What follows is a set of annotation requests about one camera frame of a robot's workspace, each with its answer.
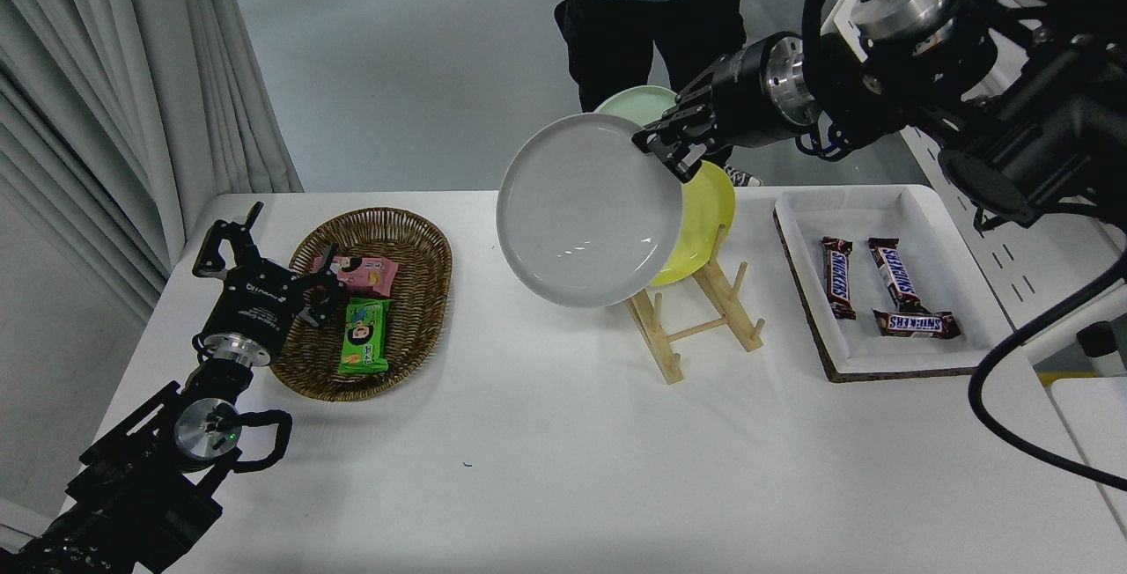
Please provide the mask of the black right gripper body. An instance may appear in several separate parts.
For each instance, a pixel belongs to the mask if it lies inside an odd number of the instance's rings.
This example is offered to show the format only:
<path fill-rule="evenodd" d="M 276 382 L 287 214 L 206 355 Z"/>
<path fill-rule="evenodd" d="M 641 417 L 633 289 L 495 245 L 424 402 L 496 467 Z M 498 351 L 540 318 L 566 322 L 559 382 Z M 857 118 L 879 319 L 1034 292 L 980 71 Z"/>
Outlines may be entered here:
<path fill-rule="evenodd" d="M 792 125 L 769 89 L 772 51 L 789 37 L 773 33 L 717 61 L 710 80 L 711 129 L 706 138 L 710 151 L 777 144 L 792 136 Z"/>

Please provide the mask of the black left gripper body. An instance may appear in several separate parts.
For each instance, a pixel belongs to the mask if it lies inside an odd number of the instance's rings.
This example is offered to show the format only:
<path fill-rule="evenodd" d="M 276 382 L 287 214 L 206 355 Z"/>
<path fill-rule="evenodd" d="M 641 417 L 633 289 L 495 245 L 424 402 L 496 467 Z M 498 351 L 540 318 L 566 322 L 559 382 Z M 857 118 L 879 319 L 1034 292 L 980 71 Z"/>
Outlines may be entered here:
<path fill-rule="evenodd" d="M 211 345 L 232 335 L 261 347 L 282 347 L 303 304 L 298 276 L 276 262 L 228 270 L 218 304 L 204 324 L 204 342 Z"/>

